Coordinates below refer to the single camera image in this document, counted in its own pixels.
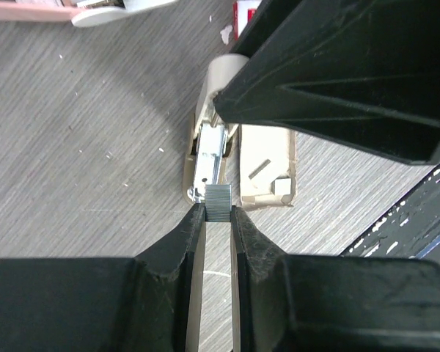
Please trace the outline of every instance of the gray carpet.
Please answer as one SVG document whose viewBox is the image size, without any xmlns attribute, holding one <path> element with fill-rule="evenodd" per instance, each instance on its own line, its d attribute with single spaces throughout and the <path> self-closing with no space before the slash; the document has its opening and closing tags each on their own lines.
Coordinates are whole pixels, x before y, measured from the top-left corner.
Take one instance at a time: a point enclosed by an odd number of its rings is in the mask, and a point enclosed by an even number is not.
<svg viewBox="0 0 440 352">
<path fill-rule="evenodd" d="M 187 117 L 231 22 L 230 1 L 181 0 L 95 29 L 0 23 L 0 257 L 134 255 L 176 225 Z M 300 134 L 295 207 L 251 217 L 336 254 L 426 172 Z M 201 351 L 232 347 L 228 229 L 208 226 Z"/>
</svg>

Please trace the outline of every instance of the red object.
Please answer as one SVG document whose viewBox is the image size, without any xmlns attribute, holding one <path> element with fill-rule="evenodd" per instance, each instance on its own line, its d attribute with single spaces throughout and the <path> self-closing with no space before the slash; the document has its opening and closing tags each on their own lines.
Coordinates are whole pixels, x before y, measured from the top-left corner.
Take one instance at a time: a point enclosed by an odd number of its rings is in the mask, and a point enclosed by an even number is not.
<svg viewBox="0 0 440 352">
<path fill-rule="evenodd" d="M 233 4 L 233 15 L 235 16 L 235 39 L 238 39 L 241 32 L 246 28 L 246 25 L 259 7 L 260 0 L 238 0 Z"/>
</svg>

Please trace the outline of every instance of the white object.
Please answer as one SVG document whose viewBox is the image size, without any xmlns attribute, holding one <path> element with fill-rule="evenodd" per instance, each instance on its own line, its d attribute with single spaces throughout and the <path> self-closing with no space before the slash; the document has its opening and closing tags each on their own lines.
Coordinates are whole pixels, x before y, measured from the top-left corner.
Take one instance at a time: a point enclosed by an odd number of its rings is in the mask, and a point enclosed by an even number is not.
<svg viewBox="0 0 440 352">
<path fill-rule="evenodd" d="M 246 210 L 256 210 L 290 206 L 295 195 L 296 132 L 279 127 L 242 125 L 240 132 L 242 207 Z"/>
<path fill-rule="evenodd" d="M 88 9 L 72 18 L 75 27 L 93 27 L 163 7 L 177 0 L 126 0 L 125 9 L 115 6 Z"/>
<path fill-rule="evenodd" d="M 278 178 L 272 185 L 272 191 L 276 196 L 286 196 L 292 193 L 292 179 Z"/>
<path fill-rule="evenodd" d="M 223 44 L 228 45 L 228 43 L 230 42 L 230 34 L 232 34 L 232 32 L 233 26 L 231 24 L 220 31 L 221 41 L 223 42 Z"/>
</svg>

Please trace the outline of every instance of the black plastic object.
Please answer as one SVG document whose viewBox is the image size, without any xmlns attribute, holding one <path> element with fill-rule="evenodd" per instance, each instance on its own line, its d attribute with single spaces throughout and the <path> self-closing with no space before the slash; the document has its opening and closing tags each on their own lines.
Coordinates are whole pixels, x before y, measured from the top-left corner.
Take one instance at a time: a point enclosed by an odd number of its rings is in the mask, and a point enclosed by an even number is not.
<svg viewBox="0 0 440 352">
<path fill-rule="evenodd" d="M 440 266 L 285 254 L 232 211 L 234 351 L 440 351 Z"/>
<path fill-rule="evenodd" d="M 0 260 L 0 351 L 197 351 L 205 208 L 135 258 Z"/>
<path fill-rule="evenodd" d="M 232 52 L 224 121 L 440 162 L 440 0 L 263 0 Z"/>
<path fill-rule="evenodd" d="M 341 255 L 415 257 L 440 264 L 440 164 Z"/>
<path fill-rule="evenodd" d="M 231 212 L 234 351 L 440 351 L 440 267 L 289 255 Z M 0 351 L 199 347 L 205 207 L 135 258 L 0 260 Z"/>
</svg>

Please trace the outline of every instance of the cardboard box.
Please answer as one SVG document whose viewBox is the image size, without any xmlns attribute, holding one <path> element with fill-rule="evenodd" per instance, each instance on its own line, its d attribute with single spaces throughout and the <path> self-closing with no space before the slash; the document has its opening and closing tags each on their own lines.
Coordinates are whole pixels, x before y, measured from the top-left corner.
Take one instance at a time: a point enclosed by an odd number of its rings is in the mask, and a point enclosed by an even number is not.
<svg viewBox="0 0 440 352">
<path fill-rule="evenodd" d="M 260 3 L 260 0 L 240 0 L 233 4 L 235 39 L 238 39 L 241 32 L 246 28 Z"/>
<path fill-rule="evenodd" d="M 235 37 L 261 1 L 235 2 Z M 296 196 L 296 132 L 285 128 L 240 127 L 240 198 L 246 210 L 290 207 Z"/>
</svg>

